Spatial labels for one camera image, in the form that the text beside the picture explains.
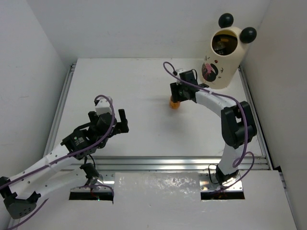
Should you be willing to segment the orange bottle with gold cap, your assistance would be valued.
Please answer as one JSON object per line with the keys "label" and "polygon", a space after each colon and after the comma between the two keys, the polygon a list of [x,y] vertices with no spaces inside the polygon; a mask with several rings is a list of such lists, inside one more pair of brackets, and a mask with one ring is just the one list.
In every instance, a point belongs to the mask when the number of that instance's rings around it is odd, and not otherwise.
{"label": "orange bottle with gold cap", "polygon": [[179,101],[179,102],[174,102],[174,101],[173,101],[173,97],[170,96],[170,99],[169,99],[169,106],[170,106],[171,109],[174,109],[174,110],[178,109],[178,108],[180,107],[180,104],[181,104],[180,101]]}

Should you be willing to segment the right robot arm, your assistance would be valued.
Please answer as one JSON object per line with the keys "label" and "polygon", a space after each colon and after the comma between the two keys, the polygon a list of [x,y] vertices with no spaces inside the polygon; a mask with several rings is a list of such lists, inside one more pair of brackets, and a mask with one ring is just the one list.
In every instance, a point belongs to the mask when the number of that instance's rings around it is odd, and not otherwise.
{"label": "right robot arm", "polygon": [[193,101],[211,110],[221,119],[221,132],[225,143],[222,158],[215,169],[219,185],[238,174],[238,165],[243,160],[247,144],[257,134],[254,117],[249,103],[238,102],[235,98],[213,92],[205,84],[198,84],[193,70],[174,70],[176,78],[170,84],[170,102],[180,104]]}

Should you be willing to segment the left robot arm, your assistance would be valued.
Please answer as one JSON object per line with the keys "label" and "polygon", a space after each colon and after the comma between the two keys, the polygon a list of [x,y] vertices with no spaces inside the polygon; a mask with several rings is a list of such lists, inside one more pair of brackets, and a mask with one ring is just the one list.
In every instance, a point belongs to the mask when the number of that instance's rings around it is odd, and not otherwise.
{"label": "left robot arm", "polygon": [[[18,175],[1,177],[0,194],[4,205],[13,219],[20,219],[37,206],[38,201],[47,199],[51,193],[62,188],[95,186],[103,177],[95,165],[83,160],[105,147],[109,138],[128,133],[128,121],[124,109],[118,111],[120,121],[110,113],[97,115],[88,113],[90,121],[78,126],[65,137],[49,154]],[[81,162],[76,170],[53,179],[52,176],[65,167]]]}

